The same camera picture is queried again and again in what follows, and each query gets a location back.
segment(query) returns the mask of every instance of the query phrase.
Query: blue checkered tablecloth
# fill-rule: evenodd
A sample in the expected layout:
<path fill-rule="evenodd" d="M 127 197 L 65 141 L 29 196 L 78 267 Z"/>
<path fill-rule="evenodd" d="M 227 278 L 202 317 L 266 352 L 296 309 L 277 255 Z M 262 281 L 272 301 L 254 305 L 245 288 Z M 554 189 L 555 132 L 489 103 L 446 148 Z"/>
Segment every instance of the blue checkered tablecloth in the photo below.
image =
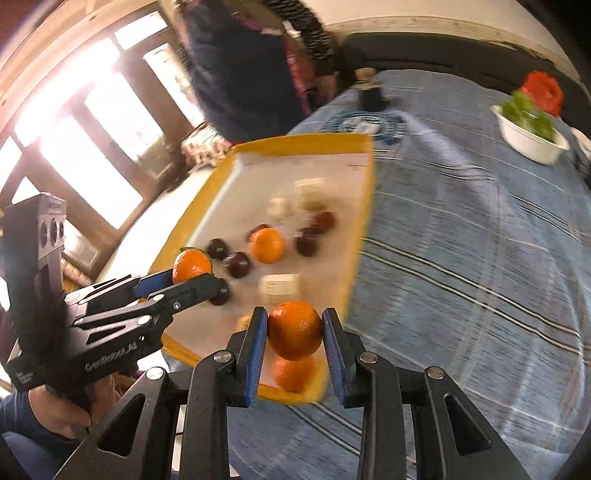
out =
<path fill-rule="evenodd" d="M 491 105 L 506 95 L 419 70 L 378 79 L 386 119 L 355 113 L 349 90 L 293 131 L 375 135 L 347 328 L 396 365 L 443 367 L 532 479 L 550 480 L 591 418 L 591 194 L 576 142 L 559 123 L 571 151 L 542 166 L 501 138 Z M 333 397 L 257 401 L 229 412 L 230 462 L 245 479 L 353 479 L 361 422 Z M 406 444 L 415 479 L 410 431 Z"/>

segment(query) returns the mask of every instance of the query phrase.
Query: floor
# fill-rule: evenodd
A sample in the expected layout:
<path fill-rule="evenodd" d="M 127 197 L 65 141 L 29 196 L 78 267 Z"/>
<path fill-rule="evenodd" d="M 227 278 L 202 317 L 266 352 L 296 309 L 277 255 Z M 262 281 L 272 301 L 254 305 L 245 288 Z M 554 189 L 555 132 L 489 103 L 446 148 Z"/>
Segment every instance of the floor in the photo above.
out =
<path fill-rule="evenodd" d="M 212 171 L 213 169 L 209 167 L 193 169 L 187 180 L 177 189 L 158 197 L 125 235 L 97 281 L 128 274 L 146 275 L 181 215 L 201 190 Z M 160 352 L 142 358 L 138 361 L 138 366 L 140 370 L 158 366 L 168 371 L 168 365 Z"/>

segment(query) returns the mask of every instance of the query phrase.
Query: white block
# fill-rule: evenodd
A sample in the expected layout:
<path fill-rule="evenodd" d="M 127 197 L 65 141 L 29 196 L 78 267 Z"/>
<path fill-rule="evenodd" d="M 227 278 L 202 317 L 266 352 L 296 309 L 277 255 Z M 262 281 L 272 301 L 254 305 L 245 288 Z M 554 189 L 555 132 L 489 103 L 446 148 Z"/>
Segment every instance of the white block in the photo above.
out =
<path fill-rule="evenodd" d="M 267 203 L 267 214 L 275 220 L 291 215 L 291 205 L 285 197 L 273 197 Z"/>

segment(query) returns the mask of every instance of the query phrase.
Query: orange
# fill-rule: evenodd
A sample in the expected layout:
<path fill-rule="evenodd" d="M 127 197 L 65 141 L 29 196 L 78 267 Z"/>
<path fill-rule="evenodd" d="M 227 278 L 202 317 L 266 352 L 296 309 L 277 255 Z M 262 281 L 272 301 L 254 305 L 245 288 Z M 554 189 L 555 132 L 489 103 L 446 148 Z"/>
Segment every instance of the orange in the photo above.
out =
<path fill-rule="evenodd" d="M 212 273 L 212 260 L 197 248 L 180 252 L 174 260 L 173 283 L 181 283 L 204 273 Z"/>
<path fill-rule="evenodd" d="M 312 355 L 322 343 L 322 321 L 305 301 L 288 301 L 275 307 L 267 323 L 269 345 L 286 360 Z"/>
<path fill-rule="evenodd" d="M 275 383 L 288 392 L 301 393 L 314 372 L 314 359 L 305 356 L 292 362 L 278 358 L 273 364 Z"/>
<path fill-rule="evenodd" d="M 251 253 L 261 263 L 275 263 L 283 257 L 285 239 L 274 228 L 261 228 L 251 235 Z"/>

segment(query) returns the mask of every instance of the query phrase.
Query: sleeve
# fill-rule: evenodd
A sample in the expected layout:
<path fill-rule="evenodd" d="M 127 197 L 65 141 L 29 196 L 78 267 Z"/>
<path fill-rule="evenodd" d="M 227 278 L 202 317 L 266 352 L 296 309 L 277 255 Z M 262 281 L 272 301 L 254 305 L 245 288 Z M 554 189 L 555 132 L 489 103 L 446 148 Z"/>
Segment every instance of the sleeve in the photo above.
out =
<path fill-rule="evenodd" d="M 314 61 L 316 75 L 333 74 L 335 59 L 330 37 L 316 15 L 300 0 L 262 0 L 262 2 L 301 32 L 306 49 Z"/>
<path fill-rule="evenodd" d="M 79 444 L 77 440 L 50 432 L 37 421 L 29 405 L 28 392 L 17 392 L 1 401 L 0 434 L 8 432 L 34 440 L 49 451 L 64 457 L 64 461 Z"/>

